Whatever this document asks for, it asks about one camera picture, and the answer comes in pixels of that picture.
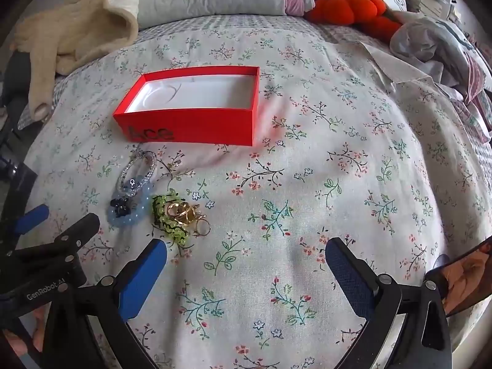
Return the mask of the person's right hand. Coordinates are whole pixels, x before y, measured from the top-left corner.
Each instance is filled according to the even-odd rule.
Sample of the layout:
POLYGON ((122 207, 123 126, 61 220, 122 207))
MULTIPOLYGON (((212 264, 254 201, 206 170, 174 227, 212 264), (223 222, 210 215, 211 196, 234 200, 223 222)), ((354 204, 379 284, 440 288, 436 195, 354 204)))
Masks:
POLYGON ((438 271, 445 280, 442 302, 446 316, 453 316, 491 295, 491 238, 472 252, 438 271))

